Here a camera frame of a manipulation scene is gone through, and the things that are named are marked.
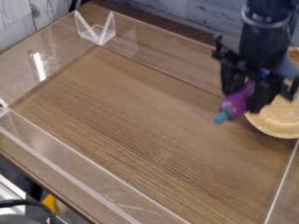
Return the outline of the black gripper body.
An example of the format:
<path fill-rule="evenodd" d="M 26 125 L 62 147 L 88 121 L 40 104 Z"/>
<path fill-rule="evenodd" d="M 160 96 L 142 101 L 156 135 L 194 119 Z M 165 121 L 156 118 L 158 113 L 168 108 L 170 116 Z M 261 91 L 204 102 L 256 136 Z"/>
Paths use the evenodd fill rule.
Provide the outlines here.
<path fill-rule="evenodd" d="M 244 19 L 240 39 L 216 36 L 210 54 L 218 63 L 221 59 L 242 61 L 245 78 L 280 78 L 280 95 L 289 101 L 299 89 L 299 69 L 286 56 L 293 34 L 290 23 L 288 18 L 272 22 Z"/>

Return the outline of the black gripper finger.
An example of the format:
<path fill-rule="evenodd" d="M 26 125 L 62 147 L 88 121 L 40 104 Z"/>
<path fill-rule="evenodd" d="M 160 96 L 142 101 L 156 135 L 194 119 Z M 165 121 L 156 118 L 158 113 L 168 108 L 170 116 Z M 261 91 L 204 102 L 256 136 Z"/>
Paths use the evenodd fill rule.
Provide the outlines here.
<path fill-rule="evenodd" d="M 274 77 L 269 80 L 250 79 L 250 81 L 253 82 L 253 92 L 248 98 L 248 111 L 257 114 L 280 94 L 282 80 Z"/>
<path fill-rule="evenodd" d="M 220 60 L 220 84 L 224 95 L 234 93 L 244 86 L 245 63 L 229 59 Z"/>

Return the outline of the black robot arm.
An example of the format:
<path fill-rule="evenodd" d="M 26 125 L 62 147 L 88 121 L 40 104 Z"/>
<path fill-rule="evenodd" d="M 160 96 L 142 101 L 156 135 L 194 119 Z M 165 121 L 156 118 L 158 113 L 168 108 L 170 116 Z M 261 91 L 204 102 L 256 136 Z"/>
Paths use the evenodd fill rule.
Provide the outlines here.
<path fill-rule="evenodd" d="M 299 90 L 299 67 L 286 55 L 299 0 L 246 0 L 241 20 L 240 39 L 218 35 L 212 51 L 224 94 L 218 111 L 229 118 L 258 113 L 278 95 L 292 100 Z"/>

